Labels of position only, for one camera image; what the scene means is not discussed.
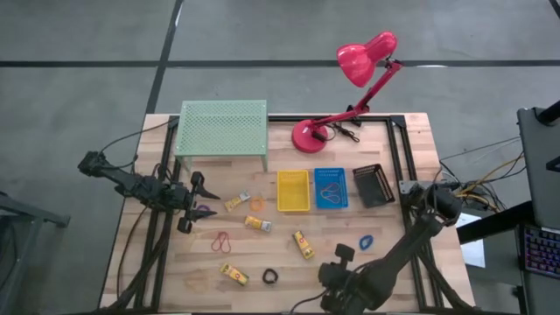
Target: rgb keyboard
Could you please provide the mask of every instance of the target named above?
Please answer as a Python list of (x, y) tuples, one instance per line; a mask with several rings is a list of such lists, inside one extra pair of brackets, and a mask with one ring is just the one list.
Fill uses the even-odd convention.
[(560, 278), (560, 234), (523, 227), (525, 270)]

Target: gray floor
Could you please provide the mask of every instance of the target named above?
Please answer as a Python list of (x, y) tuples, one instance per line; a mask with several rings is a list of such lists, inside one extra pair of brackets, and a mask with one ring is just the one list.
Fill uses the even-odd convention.
[[(0, 0), (2, 60), (159, 60), (173, 0)], [(402, 60), (560, 60), (560, 19), (547, 0), (185, 0), (171, 60), (333, 60), (339, 45), (383, 30)], [(93, 310), (123, 200), (76, 165), (88, 150), (141, 128), (155, 68), (0, 67), (0, 190), (71, 214), (46, 227), (19, 314)], [(375, 112), (428, 112), (440, 157), (518, 134), (515, 111), (557, 101), (560, 67), (405, 67)], [(269, 111), (336, 112), (364, 90), (336, 67), (167, 69), (157, 113), (183, 100), (267, 99)], [(137, 138), (108, 150), (129, 161)], [(514, 158), (518, 143), (450, 159), (476, 179)], [(529, 198), (524, 175), (495, 188), (509, 206)], [(477, 305), (512, 311), (513, 236), (486, 240), (485, 270), (469, 268)]]

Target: red desk lamp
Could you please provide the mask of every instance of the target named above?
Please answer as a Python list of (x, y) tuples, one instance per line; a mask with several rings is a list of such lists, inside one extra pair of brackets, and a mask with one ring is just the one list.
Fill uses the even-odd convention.
[(390, 31), (384, 31), (365, 45), (343, 45), (336, 52), (337, 60), (346, 77), (360, 88), (366, 86), (374, 75), (377, 62), (385, 59), (387, 71), (367, 91), (358, 104), (346, 113), (328, 116), (318, 120), (304, 120), (299, 122), (291, 132), (291, 141), (294, 146), (306, 153), (315, 153), (323, 150), (328, 136), (325, 125), (328, 123), (347, 120), (369, 112), (368, 102), (403, 66), (398, 60), (391, 59), (391, 54), (396, 49), (396, 37)]

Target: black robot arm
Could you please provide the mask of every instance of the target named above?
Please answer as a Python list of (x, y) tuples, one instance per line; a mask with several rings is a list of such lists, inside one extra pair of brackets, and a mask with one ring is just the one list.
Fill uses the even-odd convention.
[[(336, 255), (340, 263), (323, 263), (318, 280), (327, 288), (321, 308), (337, 315), (361, 315), (365, 309), (376, 310), (392, 295), (396, 278), (401, 269), (421, 247), (437, 235), (443, 227), (455, 224), (461, 211), (461, 202), (450, 192), (431, 185), (423, 189), (415, 185), (408, 201), (414, 201), (418, 211), (415, 224), (399, 242), (381, 259), (366, 262), (354, 271), (347, 270), (347, 262), (354, 259), (354, 250), (339, 244)], [(430, 263), (428, 270), (437, 273), (436, 279), (445, 288), (443, 293), (453, 307), (470, 308), (462, 302), (451, 286), (445, 283), (438, 269)]]
[(115, 190), (123, 197), (134, 197), (143, 205), (156, 211), (184, 210), (177, 229), (190, 233), (193, 222), (216, 214), (214, 211), (196, 210), (196, 195), (216, 199), (220, 197), (207, 192), (204, 188), (204, 176), (195, 171), (191, 176), (192, 189), (181, 182), (165, 183), (153, 175), (146, 176), (128, 173), (113, 166), (102, 152), (89, 151), (78, 165), (80, 172), (96, 178), (106, 178), (116, 183)]

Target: rubber band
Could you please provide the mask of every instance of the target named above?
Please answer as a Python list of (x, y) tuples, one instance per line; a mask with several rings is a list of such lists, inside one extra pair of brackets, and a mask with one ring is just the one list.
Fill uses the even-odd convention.
[(262, 197), (253, 197), (249, 205), (251, 210), (259, 212), (264, 209), (264, 199)]
[[(218, 244), (218, 247), (215, 247), (215, 246), (214, 246), (214, 244), (215, 244), (216, 242), (220, 242), (220, 243)], [(225, 242), (227, 242), (228, 250), (224, 250), (224, 248), (223, 248), (223, 245), (224, 245)], [(215, 252), (220, 251), (220, 252), (222, 252), (222, 253), (224, 253), (224, 254), (229, 253), (229, 252), (231, 251), (231, 244), (229, 243), (229, 234), (228, 234), (228, 232), (219, 232), (219, 233), (218, 233), (218, 236), (216, 236), (216, 239), (213, 240), (212, 245), (210, 246), (210, 248), (211, 248), (213, 251), (215, 251)]]
[(268, 268), (262, 274), (262, 281), (266, 284), (275, 284), (278, 281), (278, 273), (273, 269)]
[(366, 250), (374, 243), (374, 237), (372, 235), (364, 235), (360, 238), (360, 249)]
[(336, 193), (340, 191), (340, 185), (338, 183), (331, 183), (325, 188), (321, 189), (321, 198), (324, 200), (329, 200), (332, 203), (340, 203), (340, 196)]
[(196, 208), (198, 211), (210, 211), (210, 207), (206, 205), (199, 205)]

